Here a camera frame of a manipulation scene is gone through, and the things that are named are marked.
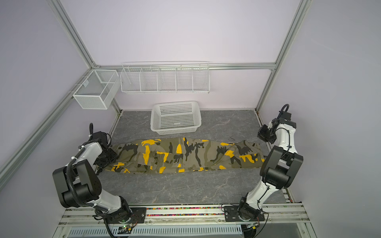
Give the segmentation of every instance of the light purple wall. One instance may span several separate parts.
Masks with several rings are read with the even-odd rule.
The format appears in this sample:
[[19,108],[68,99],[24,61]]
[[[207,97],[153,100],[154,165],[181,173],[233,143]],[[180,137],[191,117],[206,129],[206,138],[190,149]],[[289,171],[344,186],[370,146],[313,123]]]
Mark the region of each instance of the light purple wall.
[[52,173],[65,166],[94,132],[109,132],[113,108],[85,110],[76,101],[56,122],[17,173],[0,192],[1,237],[52,237],[65,211]]
[[[87,70],[44,0],[0,7],[0,166]],[[64,208],[52,173],[88,140],[88,125],[109,132],[115,111],[73,101],[0,191],[1,237],[52,237]]]
[[291,188],[317,237],[380,237],[381,2],[315,0],[260,110],[285,103],[304,162]]
[[0,166],[87,70],[44,0],[0,7]]
[[210,93],[116,95],[123,110],[150,109],[164,102],[197,101],[202,109],[254,108],[269,78],[270,70],[211,70]]
[[62,0],[97,64],[275,62],[300,0]]

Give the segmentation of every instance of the wall-mounted wire shelf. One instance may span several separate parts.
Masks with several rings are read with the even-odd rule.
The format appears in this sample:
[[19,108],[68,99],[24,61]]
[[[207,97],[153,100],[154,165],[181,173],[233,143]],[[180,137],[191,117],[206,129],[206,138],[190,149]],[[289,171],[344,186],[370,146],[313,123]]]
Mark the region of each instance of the wall-mounted wire shelf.
[[120,73],[124,93],[208,93],[208,64],[123,65]]

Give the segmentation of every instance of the robotic arm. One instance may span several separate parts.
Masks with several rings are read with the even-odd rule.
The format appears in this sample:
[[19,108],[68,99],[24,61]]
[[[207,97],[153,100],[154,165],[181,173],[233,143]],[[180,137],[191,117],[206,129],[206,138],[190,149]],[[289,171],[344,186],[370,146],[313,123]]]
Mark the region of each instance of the robotic arm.
[[63,207],[93,207],[95,213],[107,223],[129,223],[132,210],[121,196],[114,196],[102,189],[92,165],[104,168],[114,162],[118,155],[107,144],[107,133],[93,133],[90,124],[90,139],[79,146],[79,152],[64,167],[53,172],[53,180],[59,201]]
[[288,188],[303,163],[303,156],[295,149],[296,123],[291,121],[288,108],[288,104],[284,105],[278,117],[268,126],[263,125],[258,132],[261,140],[273,144],[278,139],[279,143],[272,148],[261,167],[261,181],[241,199],[238,207],[241,220],[256,219],[268,197],[282,187]]

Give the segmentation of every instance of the white plastic basket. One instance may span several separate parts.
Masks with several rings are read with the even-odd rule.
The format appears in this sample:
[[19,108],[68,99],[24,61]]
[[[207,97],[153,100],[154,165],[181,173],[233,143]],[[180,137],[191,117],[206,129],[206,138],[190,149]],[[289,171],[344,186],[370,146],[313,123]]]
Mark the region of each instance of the white plastic basket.
[[120,80],[116,70],[94,69],[73,97],[83,109],[107,109],[119,88]]
[[159,135],[194,132],[200,126],[201,113],[195,101],[160,103],[152,109],[151,130]]

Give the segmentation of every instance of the black mounting plate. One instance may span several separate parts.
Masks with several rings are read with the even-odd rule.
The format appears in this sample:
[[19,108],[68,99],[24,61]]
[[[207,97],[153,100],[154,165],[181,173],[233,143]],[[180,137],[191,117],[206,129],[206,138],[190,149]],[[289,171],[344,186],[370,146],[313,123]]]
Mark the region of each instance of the black mounting plate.
[[[239,218],[238,206],[224,206],[225,221],[227,222],[244,222]],[[264,221],[264,215],[258,214],[259,221]],[[257,218],[250,218],[249,222],[258,221]]]
[[[147,208],[142,207],[142,208],[130,208],[132,210],[132,214],[135,216],[131,216],[131,219],[127,223],[136,223],[136,220],[138,220],[138,223],[144,223],[144,219],[146,218],[146,212]],[[119,222],[111,222],[110,220],[109,224],[120,224]]]

